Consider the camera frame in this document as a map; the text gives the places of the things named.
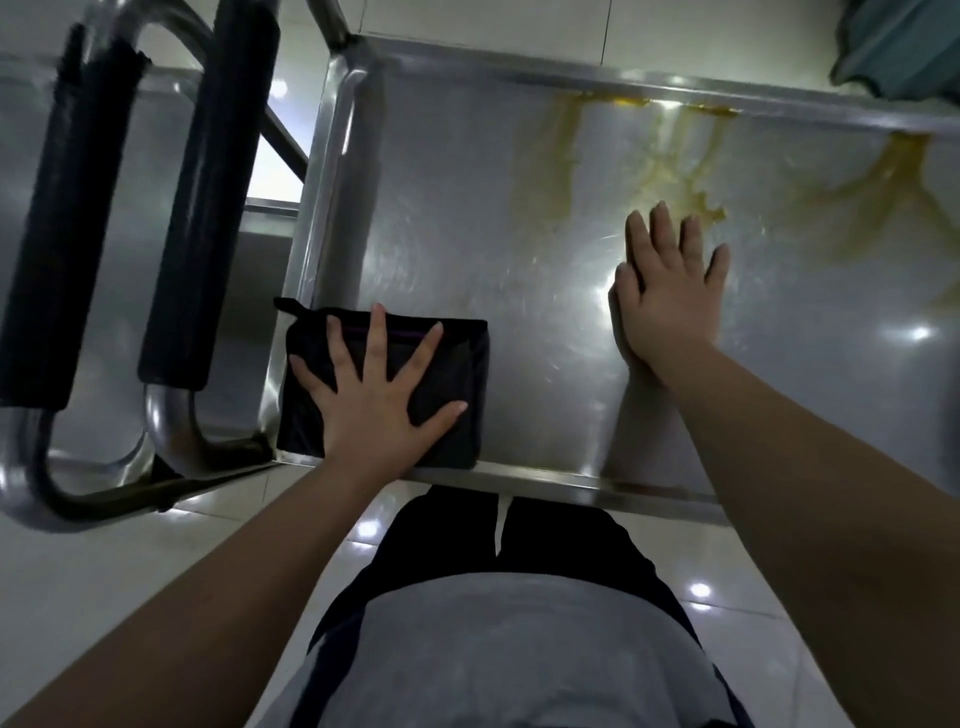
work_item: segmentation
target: black pants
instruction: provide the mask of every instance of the black pants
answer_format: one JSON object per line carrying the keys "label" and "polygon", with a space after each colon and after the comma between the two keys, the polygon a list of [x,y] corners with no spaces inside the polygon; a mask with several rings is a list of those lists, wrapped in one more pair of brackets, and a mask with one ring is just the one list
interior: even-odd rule
{"label": "black pants", "polygon": [[317,627],[327,630],[396,589],[477,571],[545,573],[646,599],[697,635],[683,607],[627,531],[599,508],[516,497],[495,552],[497,496],[435,485],[396,514],[369,566],[344,589]]}

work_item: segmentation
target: yellow stain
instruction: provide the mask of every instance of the yellow stain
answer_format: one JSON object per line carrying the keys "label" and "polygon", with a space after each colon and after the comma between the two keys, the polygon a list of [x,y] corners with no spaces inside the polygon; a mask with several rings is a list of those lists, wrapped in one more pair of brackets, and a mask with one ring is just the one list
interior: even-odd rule
{"label": "yellow stain", "polygon": [[[686,171],[682,166],[682,157],[689,142],[693,120],[700,115],[713,116],[714,121],[703,156],[692,169]],[[735,116],[735,112],[729,109],[682,107],[677,111],[669,143],[661,148],[659,137],[664,119],[664,114],[661,114],[650,146],[643,150],[642,158],[636,161],[637,169],[642,172],[634,190],[634,207],[647,210],[664,200],[675,221],[687,215],[696,215],[704,229],[726,220],[725,209],[709,205],[703,180],[713,169],[724,134]]]}
{"label": "yellow stain", "polygon": [[[584,107],[614,104],[644,109],[652,101],[606,92],[558,93],[547,112],[516,136],[514,188],[511,214],[518,229],[529,240],[542,240],[565,223],[573,208],[573,176],[579,159],[577,135]],[[681,154],[690,132],[690,120],[697,116],[714,118],[707,149],[689,172],[681,167]],[[723,142],[727,125],[736,116],[732,109],[712,106],[681,108],[668,148],[658,149],[665,109],[660,111],[650,143],[637,150],[631,166],[637,170],[631,208],[649,208],[665,200],[677,220],[699,215],[705,227],[726,219],[722,207],[710,207],[700,184]]]}
{"label": "yellow stain", "polygon": [[[880,236],[890,220],[911,206],[911,211],[938,233],[945,251],[960,255],[960,231],[937,198],[924,185],[924,162],[930,134],[893,132],[876,158],[861,177],[836,187],[802,182],[797,201],[787,209],[794,223],[814,219],[829,206],[853,205],[852,219],[840,244],[830,258],[847,262],[862,258],[876,249]],[[938,296],[935,308],[960,305],[960,281]]]}

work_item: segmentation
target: person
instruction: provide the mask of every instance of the person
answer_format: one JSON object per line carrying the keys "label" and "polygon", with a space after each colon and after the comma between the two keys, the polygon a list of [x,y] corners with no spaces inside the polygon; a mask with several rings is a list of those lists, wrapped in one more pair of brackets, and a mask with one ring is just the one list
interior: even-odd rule
{"label": "person", "polygon": [[[960,506],[713,346],[730,253],[696,219],[627,221],[623,333],[670,392],[731,523],[852,722],[960,715]],[[455,423],[406,405],[442,336],[385,376],[375,306],[363,372],[339,323],[337,391],[293,360],[325,461],[94,645],[10,726],[241,726],[337,546]],[[603,511],[434,488],[331,604],[264,725],[748,725],[653,566]],[[444,515],[456,509],[456,518]]]}

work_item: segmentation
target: black pouch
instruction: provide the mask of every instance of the black pouch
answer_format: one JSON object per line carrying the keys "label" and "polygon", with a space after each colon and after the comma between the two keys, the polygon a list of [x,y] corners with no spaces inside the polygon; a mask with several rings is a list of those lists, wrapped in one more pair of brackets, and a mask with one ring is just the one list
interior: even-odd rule
{"label": "black pouch", "polygon": [[[301,356],[310,371],[334,391],[337,389],[330,350],[326,343],[326,317],[343,325],[344,341],[357,367],[363,371],[370,313],[344,308],[311,311],[293,299],[274,299],[277,310],[297,317],[287,329],[287,353]],[[469,469],[480,455],[484,393],[490,366],[490,335],[486,321],[423,319],[387,314],[387,378],[393,379],[416,350],[426,332],[438,321],[444,338],[407,407],[410,422],[422,425],[450,401],[463,400],[469,408],[457,424],[417,463],[424,468]],[[324,456],[324,418],[297,382],[287,364],[280,396],[278,449],[302,455]]]}

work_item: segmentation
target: gray shirt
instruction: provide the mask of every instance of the gray shirt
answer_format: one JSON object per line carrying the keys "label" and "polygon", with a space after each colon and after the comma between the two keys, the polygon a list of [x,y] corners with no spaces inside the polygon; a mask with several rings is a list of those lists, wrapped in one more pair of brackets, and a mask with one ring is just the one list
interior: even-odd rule
{"label": "gray shirt", "polygon": [[[560,576],[474,573],[374,599],[343,650],[324,637],[261,728],[287,726],[344,662],[321,726],[632,726],[734,723],[700,646],[633,595]],[[339,657],[331,658],[331,653]]]}

